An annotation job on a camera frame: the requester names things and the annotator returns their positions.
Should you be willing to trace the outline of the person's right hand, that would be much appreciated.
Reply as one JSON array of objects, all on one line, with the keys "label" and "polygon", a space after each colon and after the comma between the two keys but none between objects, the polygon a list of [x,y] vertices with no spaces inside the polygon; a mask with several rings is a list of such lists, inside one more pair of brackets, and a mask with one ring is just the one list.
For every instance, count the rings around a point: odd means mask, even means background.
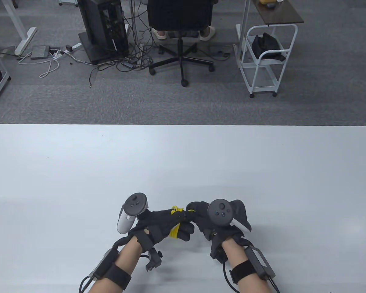
[{"label": "person's right hand", "polygon": [[193,201],[189,203],[186,210],[190,211],[190,219],[197,225],[204,237],[212,241],[218,237],[222,242],[228,238],[241,238],[243,232],[235,226],[217,226],[211,221],[208,215],[209,203],[205,201]]}]

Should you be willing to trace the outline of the person's left hand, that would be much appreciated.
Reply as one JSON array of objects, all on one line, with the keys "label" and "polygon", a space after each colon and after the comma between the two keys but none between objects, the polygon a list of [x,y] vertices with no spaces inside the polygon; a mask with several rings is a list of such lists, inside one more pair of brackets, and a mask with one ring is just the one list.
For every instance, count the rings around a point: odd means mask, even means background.
[{"label": "person's left hand", "polygon": [[131,229],[128,236],[138,237],[143,231],[150,242],[155,245],[167,238],[174,228],[178,228],[176,237],[188,242],[194,233],[195,226],[191,223],[194,219],[194,212],[179,211],[176,209],[149,211],[141,213],[138,217],[137,225]]}]

